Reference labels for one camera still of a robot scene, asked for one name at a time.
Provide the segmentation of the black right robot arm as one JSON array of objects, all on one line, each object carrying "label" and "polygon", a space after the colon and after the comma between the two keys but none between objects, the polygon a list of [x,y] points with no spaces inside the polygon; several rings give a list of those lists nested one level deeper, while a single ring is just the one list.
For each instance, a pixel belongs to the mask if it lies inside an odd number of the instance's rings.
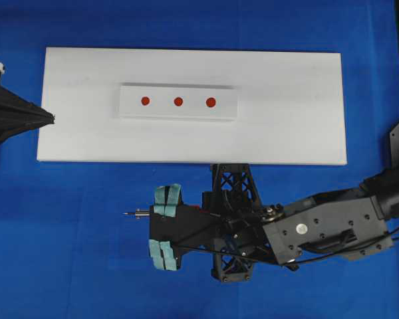
[{"label": "black right robot arm", "polygon": [[386,224],[399,218],[399,166],[357,188],[286,206],[261,202],[247,164],[214,164],[211,170],[212,189],[203,193],[201,206],[185,204],[178,184],[155,190],[148,248],[157,269],[177,271],[185,254],[202,251],[213,257],[214,279],[243,282],[257,263],[295,271],[303,253],[316,261],[355,261],[393,245]]}]

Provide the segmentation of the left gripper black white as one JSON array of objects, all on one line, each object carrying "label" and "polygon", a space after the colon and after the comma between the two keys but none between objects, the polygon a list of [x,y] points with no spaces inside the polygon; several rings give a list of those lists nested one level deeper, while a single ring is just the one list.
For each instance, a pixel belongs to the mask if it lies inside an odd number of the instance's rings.
[{"label": "left gripper black white", "polygon": [[[5,73],[5,66],[0,62],[0,80],[2,75]],[[35,130],[54,124],[55,117],[40,106],[33,104],[22,99],[20,96],[12,93],[6,88],[0,85],[0,111],[14,112],[18,114],[30,114],[35,116],[42,116],[48,118],[46,121],[39,122],[19,122],[16,124],[1,123],[0,124],[0,144],[9,139],[10,137],[16,136],[29,130]]]}]

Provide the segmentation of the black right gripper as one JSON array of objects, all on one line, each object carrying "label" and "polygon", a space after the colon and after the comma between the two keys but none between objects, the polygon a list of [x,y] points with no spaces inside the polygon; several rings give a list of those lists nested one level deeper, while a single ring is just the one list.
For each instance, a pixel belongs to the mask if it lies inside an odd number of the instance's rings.
[{"label": "black right gripper", "polygon": [[212,190],[203,193],[203,208],[182,201],[174,183],[154,191],[148,248],[154,267],[177,271],[182,257],[200,247],[213,253],[211,275],[220,282],[244,282],[257,263],[276,259],[263,226],[274,210],[262,204],[249,165],[212,164]]}]

